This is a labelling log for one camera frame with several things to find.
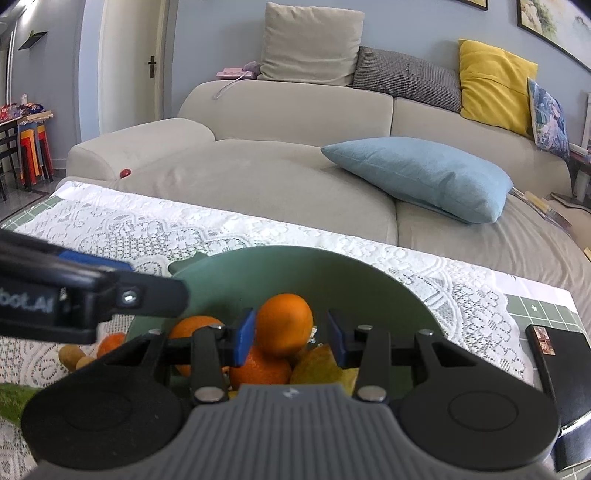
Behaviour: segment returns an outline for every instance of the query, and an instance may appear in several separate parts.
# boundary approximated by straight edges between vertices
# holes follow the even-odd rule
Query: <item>framed painting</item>
[[[591,72],[591,19],[570,0],[517,0],[517,19]]]
[[[587,116],[585,117],[585,130],[583,131],[581,147],[591,151],[591,93],[587,95]]]
[[[476,8],[480,8],[480,10],[488,10],[488,0],[458,0],[466,5],[471,5]]]

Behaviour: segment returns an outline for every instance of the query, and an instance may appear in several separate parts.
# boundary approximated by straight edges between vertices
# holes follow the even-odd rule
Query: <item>yellow pillow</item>
[[[460,115],[533,138],[527,78],[535,80],[538,64],[479,41],[459,43]]]

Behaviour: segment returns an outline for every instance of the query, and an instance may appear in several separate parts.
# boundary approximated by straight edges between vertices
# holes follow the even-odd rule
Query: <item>beige pillow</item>
[[[261,80],[351,85],[365,14],[267,3]]]

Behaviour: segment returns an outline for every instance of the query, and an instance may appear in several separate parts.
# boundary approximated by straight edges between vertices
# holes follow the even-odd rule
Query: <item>gray houndstooth pillow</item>
[[[386,93],[460,113],[462,93],[455,70],[395,51],[359,47],[353,88]]]

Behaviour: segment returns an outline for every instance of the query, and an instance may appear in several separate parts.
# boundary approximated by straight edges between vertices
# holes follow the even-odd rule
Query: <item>potato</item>
[[[88,365],[91,362],[94,362],[95,360],[96,358],[93,356],[83,356],[80,360],[78,360],[78,363],[76,364],[76,370],[84,368],[86,365]]]
[[[76,364],[85,356],[86,354],[78,345],[64,345],[57,354],[60,363],[66,367],[69,372],[76,370]]]

